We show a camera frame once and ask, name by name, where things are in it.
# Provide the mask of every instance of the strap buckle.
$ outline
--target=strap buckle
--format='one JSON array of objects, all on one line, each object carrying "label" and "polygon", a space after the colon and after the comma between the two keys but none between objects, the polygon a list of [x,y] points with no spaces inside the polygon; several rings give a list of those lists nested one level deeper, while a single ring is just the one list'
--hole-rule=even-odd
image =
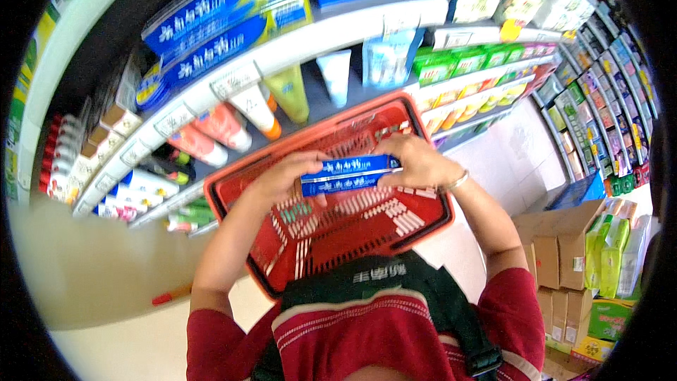
[{"label": "strap buckle", "polygon": [[498,369],[503,364],[503,355],[499,346],[492,346],[479,353],[466,357],[466,374],[479,377],[489,371]]}]

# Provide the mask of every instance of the bracelet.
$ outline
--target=bracelet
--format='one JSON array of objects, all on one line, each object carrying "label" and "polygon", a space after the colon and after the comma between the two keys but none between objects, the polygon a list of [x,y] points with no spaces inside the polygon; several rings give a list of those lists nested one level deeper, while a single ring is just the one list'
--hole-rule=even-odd
[{"label": "bracelet", "polygon": [[463,184],[470,176],[470,171],[467,169],[463,171],[463,175],[458,180],[448,185],[441,185],[437,187],[437,193],[451,193],[455,188]]}]

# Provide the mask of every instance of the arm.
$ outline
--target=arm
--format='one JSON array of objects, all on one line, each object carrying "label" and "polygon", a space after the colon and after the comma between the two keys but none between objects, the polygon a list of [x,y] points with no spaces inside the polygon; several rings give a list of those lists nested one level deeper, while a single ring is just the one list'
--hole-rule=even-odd
[{"label": "arm", "polygon": [[[399,158],[403,170],[382,177],[379,186],[436,187],[451,185],[463,176],[461,165],[447,159],[427,141],[394,134],[381,142],[375,154]],[[486,255],[487,279],[507,268],[528,270],[527,258],[510,216],[478,183],[468,178],[453,195],[468,220],[480,249]]]},{"label": "arm", "polygon": [[301,175],[319,172],[320,160],[326,158],[317,151],[293,153],[244,190],[202,253],[193,280],[191,312],[214,309],[232,318],[228,292],[238,279],[263,219],[275,203],[289,198]]}]

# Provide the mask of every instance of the red shirt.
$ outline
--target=red shirt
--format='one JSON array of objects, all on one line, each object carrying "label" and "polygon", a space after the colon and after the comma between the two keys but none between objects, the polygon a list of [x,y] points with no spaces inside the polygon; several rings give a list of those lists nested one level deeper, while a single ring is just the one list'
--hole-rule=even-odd
[{"label": "red shirt", "polygon": [[[498,379],[540,380],[545,329],[533,277],[510,268],[487,283],[475,307],[488,339],[501,347]],[[413,290],[381,290],[340,304],[277,304],[249,334],[215,310],[188,318],[189,380],[244,380],[275,339],[287,380],[342,380],[378,365],[415,380],[472,380],[450,333],[437,333],[425,297]]]}]

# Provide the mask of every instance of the white floor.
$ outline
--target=white floor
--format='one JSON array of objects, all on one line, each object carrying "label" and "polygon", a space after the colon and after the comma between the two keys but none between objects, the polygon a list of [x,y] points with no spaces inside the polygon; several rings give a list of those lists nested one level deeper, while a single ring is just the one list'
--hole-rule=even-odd
[{"label": "white floor", "polygon": [[[510,214],[524,212],[566,182],[540,118],[535,105],[522,100],[452,155]],[[150,301],[190,282],[209,234],[187,239],[166,233],[160,223],[128,230],[95,216],[75,220],[66,206],[39,195],[29,210],[12,211],[26,283],[52,338],[82,379],[185,379],[188,300],[161,309]],[[430,264],[446,266],[469,300],[478,300],[486,272],[460,211],[453,226],[416,250]],[[245,330],[272,305],[250,277],[236,284],[231,300]]]}]

